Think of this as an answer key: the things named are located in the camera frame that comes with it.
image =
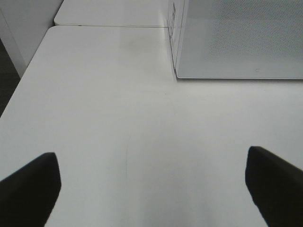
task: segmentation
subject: dark floor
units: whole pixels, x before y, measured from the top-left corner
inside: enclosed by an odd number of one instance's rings
[[[19,81],[20,77],[0,40],[0,117]]]

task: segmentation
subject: white box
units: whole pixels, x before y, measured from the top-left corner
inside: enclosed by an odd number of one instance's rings
[[[171,0],[178,78],[303,79],[301,0]]]

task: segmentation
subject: white panel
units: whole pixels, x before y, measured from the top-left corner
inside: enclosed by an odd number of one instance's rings
[[[62,0],[1,0],[0,38],[19,76],[31,61]]]

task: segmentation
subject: black object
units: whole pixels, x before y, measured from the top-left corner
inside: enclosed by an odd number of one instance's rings
[[[245,181],[269,227],[303,227],[303,172],[261,147],[248,153]]]
[[[0,227],[43,227],[60,189],[56,155],[37,157],[0,182]]]

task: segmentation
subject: table surface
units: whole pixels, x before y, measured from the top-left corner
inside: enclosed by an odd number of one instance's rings
[[[44,152],[47,226],[266,227],[245,185],[263,146],[303,167],[303,83],[176,80],[165,28],[51,28],[0,118],[0,179]]]
[[[166,27],[168,0],[64,0],[56,25]]]

